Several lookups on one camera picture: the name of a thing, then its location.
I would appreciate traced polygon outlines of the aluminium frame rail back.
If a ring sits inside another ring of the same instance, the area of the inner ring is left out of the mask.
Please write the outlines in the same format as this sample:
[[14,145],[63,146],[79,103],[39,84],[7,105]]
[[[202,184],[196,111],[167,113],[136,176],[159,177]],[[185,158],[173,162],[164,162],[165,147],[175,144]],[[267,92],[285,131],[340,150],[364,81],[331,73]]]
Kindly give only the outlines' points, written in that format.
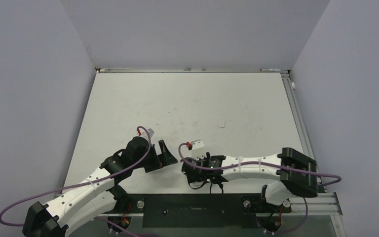
[[133,69],[133,68],[96,68],[99,73],[280,73],[288,74],[290,70],[281,69]]

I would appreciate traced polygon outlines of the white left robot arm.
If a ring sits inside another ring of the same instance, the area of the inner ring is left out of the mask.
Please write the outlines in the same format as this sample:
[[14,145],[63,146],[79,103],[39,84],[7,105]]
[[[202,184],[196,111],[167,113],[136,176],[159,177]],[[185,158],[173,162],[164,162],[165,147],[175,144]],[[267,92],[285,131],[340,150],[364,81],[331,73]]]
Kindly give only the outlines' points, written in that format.
[[30,206],[22,233],[26,237],[67,237],[94,217],[114,211],[132,209],[128,193],[119,183],[143,168],[146,173],[177,164],[178,160],[159,142],[160,154],[144,137],[136,136],[126,148],[106,158],[80,184],[61,196]]

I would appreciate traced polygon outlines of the white battery compartment cover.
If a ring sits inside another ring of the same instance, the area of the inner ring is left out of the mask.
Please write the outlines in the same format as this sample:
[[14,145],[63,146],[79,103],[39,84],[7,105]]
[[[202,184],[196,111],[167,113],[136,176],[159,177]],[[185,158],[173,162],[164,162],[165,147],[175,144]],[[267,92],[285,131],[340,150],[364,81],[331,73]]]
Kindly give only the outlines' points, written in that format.
[[226,120],[219,119],[218,122],[217,122],[217,127],[218,128],[225,128],[226,127]]

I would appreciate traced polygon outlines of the aluminium frame rail right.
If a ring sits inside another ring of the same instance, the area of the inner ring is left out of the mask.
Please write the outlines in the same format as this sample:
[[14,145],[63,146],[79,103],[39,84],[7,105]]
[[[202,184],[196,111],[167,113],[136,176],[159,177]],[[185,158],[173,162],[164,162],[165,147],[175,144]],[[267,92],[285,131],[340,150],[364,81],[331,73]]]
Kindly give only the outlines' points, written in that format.
[[[314,159],[315,156],[305,127],[305,123],[300,113],[299,105],[295,97],[295,90],[293,88],[293,83],[290,79],[290,75],[288,73],[283,73],[281,77],[298,131],[303,152],[310,158]],[[319,194],[318,197],[308,198],[306,201],[308,203],[309,215],[342,215],[341,206],[335,193]]]

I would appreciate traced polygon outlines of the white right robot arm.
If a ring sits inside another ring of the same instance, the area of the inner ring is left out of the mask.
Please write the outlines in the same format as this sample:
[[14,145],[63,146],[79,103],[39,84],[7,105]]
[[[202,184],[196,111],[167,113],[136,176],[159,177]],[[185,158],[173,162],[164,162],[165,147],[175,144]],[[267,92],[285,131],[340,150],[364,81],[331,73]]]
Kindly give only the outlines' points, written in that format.
[[259,205],[272,211],[293,197],[315,198],[318,194],[317,163],[293,148],[278,154],[243,158],[224,155],[182,158],[182,172],[189,183],[207,182],[222,185],[240,179],[263,179]]

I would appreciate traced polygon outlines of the aluminium frame rail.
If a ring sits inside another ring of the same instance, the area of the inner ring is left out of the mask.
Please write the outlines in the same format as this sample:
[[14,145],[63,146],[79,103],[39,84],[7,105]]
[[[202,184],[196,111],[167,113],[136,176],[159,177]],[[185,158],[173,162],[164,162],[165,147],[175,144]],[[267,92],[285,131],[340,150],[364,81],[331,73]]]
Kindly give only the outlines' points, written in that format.
[[281,69],[133,69],[133,68],[96,68],[99,73],[280,73],[288,74],[290,70]]
[[[299,105],[295,97],[295,90],[293,88],[293,83],[290,79],[290,75],[288,73],[283,73],[281,77],[298,131],[303,152],[310,158],[314,159],[315,156],[305,127],[305,123],[300,113]],[[306,201],[308,203],[309,215],[342,215],[341,206],[335,193],[319,194],[318,197],[308,198]]]

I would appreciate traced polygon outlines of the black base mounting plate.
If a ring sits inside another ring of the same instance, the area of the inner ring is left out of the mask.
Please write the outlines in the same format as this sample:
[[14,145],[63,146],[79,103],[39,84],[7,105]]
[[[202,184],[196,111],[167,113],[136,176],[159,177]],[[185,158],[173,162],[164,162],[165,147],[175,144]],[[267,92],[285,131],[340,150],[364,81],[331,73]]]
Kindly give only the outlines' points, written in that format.
[[128,194],[108,214],[143,218],[144,228],[256,227],[256,218],[291,213],[272,206],[261,194]]

